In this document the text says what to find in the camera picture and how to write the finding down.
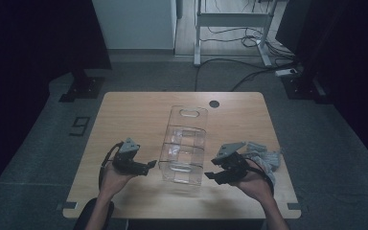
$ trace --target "transparent bin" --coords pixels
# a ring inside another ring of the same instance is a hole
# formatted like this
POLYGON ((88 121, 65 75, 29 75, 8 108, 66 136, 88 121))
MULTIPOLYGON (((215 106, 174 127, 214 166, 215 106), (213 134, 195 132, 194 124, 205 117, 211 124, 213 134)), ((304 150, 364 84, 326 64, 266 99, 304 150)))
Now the transparent bin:
POLYGON ((163 180, 201 184, 207 117, 205 108, 172 107, 159 159, 163 180))

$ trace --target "person's right hand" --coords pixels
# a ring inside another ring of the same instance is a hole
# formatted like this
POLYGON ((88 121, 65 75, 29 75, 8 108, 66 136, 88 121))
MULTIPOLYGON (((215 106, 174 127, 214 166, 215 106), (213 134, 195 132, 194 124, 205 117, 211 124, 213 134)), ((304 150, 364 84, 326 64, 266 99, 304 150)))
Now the person's right hand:
MULTIPOLYGON (((255 162, 249 159, 246 159, 246 161, 250 167, 259 169, 259 166, 255 162)), ((272 199, 270 187, 268 186, 267 182, 262 178, 261 175, 255 172, 248 172, 244 178, 237 182, 232 182, 230 185, 238 187, 246 195, 258 200, 259 202, 272 199)))

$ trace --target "white desk frame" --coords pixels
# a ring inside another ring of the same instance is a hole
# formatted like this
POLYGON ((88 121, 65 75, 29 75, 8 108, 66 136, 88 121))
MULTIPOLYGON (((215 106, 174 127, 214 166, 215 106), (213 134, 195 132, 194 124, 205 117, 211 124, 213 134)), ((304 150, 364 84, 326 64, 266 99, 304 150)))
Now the white desk frame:
POLYGON ((257 47, 265 66, 271 66, 271 61, 267 55, 267 47, 265 41, 267 39, 268 30, 276 10, 277 0, 273 0, 273 4, 268 13, 214 13, 202 12, 202 0, 198 1, 195 21, 195 46, 194 46, 194 65, 201 64, 201 27, 262 27, 264 29, 261 39, 257 40, 257 47))

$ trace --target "black curtain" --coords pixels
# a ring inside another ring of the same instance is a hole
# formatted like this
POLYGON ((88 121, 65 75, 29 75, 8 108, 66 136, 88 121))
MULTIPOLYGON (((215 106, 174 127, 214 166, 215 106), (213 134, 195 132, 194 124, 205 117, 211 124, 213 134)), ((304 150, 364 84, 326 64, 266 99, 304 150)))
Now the black curtain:
POLYGON ((90 0, 0 0, 0 174, 73 68, 110 69, 90 0))

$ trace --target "wooden table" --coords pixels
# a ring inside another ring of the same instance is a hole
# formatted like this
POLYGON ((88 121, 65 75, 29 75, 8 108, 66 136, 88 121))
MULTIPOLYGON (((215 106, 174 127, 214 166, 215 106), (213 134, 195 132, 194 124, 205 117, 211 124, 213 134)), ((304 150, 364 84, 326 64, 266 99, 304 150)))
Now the wooden table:
MULTIPOLYGON (((222 92, 112 92, 104 96, 67 202, 67 218, 77 218, 88 200, 98 195, 98 174, 105 155, 127 137, 141 145, 134 160, 158 160, 172 105, 208 109, 204 171, 220 172, 211 162, 226 143, 253 141, 279 150, 279 143, 261 93, 222 92), (210 101, 218 101, 213 108, 210 101)), ((285 219, 298 219, 298 206, 288 169, 282 156, 274 173, 274 197, 285 219)), ((238 188, 218 185, 205 175, 201 186, 162 180, 157 165, 148 176, 133 178, 113 199, 114 218, 120 219, 264 219, 261 205, 238 188)))

